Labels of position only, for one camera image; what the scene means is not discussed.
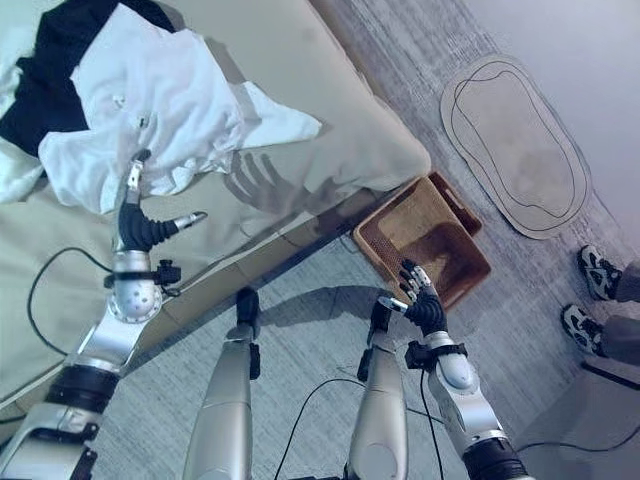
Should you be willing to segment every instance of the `clothing pile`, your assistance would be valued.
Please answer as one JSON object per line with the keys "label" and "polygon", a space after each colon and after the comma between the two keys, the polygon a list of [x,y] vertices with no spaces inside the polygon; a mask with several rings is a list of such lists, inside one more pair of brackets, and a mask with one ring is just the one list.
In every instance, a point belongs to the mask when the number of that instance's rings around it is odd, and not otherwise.
{"label": "clothing pile", "polygon": [[141,148],[152,152],[143,193],[169,195],[199,172],[228,173],[237,149],[321,127],[251,82],[228,84],[204,39],[176,32],[150,0],[67,0],[42,14],[35,38],[16,28],[3,43],[0,202],[44,169],[62,204],[105,213]]}

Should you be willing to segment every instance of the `brown basket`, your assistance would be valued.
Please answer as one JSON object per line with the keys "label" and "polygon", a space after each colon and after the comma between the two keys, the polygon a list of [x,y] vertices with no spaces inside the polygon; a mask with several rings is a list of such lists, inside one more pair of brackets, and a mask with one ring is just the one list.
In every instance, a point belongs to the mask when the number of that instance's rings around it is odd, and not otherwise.
{"label": "brown basket", "polygon": [[491,272],[449,205],[469,231],[475,234],[481,228],[446,180],[434,173],[413,181],[354,230],[355,242],[398,298],[407,298],[398,286],[404,258],[425,269],[445,309]]}

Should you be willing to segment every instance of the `mattress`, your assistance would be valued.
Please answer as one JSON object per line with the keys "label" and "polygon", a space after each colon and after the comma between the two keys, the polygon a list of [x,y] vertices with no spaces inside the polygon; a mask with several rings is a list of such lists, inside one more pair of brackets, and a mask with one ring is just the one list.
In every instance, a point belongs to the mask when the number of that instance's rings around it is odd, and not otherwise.
{"label": "mattress", "polygon": [[[37,3],[0,4],[0,31],[18,18],[15,10]],[[361,189],[388,191],[430,170],[427,151],[372,94],[306,1],[166,3],[174,25],[183,22],[205,37],[229,81],[251,80],[274,100],[323,123],[312,141],[238,152],[231,174],[201,175],[178,195],[143,201],[152,218],[209,214],[152,252],[155,261],[171,258],[182,267],[191,288]],[[62,359],[39,342],[27,321],[26,298],[37,271],[66,246],[108,263],[112,222],[111,215],[60,205],[46,180],[23,201],[0,205],[0,402]],[[75,254],[47,271],[34,315],[53,343],[71,349],[99,318],[102,277]]]}

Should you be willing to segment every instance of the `black cloth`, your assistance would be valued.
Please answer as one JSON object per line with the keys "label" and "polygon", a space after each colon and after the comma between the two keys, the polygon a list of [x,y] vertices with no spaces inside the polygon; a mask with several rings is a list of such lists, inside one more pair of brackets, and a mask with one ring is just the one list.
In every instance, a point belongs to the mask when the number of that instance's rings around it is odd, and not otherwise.
{"label": "black cloth", "polygon": [[118,3],[154,25],[175,32],[150,0],[67,0],[42,15],[34,55],[21,58],[15,102],[0,119],[0,136],[37,156],[48,132],[87,130],[80,98],[70,76]]}

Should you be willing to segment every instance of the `wall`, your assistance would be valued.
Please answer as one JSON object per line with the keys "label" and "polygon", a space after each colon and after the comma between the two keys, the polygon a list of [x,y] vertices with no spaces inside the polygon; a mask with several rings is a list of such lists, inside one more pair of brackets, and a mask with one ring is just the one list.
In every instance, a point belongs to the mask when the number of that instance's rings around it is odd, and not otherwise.
{"label": "wall", "polygon": [[640,2],[465,2],[498,47],[527,66],[640,252]]}

